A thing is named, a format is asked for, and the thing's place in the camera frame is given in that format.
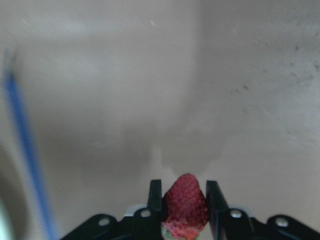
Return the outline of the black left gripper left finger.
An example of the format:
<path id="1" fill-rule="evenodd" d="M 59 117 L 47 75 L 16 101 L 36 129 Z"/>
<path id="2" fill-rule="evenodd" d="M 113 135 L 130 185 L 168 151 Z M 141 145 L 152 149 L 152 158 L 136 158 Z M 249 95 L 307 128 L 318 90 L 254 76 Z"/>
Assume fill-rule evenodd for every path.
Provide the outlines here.
<path id="1" fill-rule="evenodd" d="M 96 214 L 71 230 L 63 240 L 161 240 L 162 182 L 150 181 L 147 205 L 122 220 L 108 214 Z"/>

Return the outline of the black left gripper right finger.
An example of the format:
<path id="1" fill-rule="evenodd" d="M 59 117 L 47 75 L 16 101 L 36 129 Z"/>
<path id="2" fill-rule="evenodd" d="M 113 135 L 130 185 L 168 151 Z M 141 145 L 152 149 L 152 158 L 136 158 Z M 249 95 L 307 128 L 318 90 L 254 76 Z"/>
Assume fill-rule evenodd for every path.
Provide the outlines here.
<path id="1" fill-rule="evenodd" d="M 318 240 L 320 233 L 283 214 L 260 222 L 247 211 L 228 205 L 217 181 L 206 182 L 209 225 L 214 240 Z"/>

